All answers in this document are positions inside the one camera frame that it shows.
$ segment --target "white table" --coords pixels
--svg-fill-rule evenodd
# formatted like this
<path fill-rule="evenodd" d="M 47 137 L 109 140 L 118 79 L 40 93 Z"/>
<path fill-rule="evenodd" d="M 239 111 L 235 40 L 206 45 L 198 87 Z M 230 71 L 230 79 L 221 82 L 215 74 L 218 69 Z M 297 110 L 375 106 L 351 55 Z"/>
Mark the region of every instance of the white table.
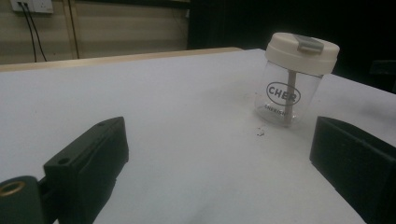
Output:
<path fill-rule="evenodd" d="M 95 223 L 364 223 L 309 160 L 317 115 L 396 146 L 396 97 L 328 75 L 292 129 L 254 112 L 264 51 L 0 73 L 0 181 L 123 116 L 130 161 Z"/>

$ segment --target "cup lid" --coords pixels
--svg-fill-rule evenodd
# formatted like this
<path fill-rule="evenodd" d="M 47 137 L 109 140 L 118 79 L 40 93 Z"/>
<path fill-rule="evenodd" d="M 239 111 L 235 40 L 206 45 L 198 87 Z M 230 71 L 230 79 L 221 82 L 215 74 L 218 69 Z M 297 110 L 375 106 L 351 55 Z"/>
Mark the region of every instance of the cup lid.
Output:
<path fill-rule="evenodd" d="M 330 74 L 337 62 L 340 48 L 334 43 L 303 35 L 275 33 L 265 57 L 284 68 L 322 76 Z"/>

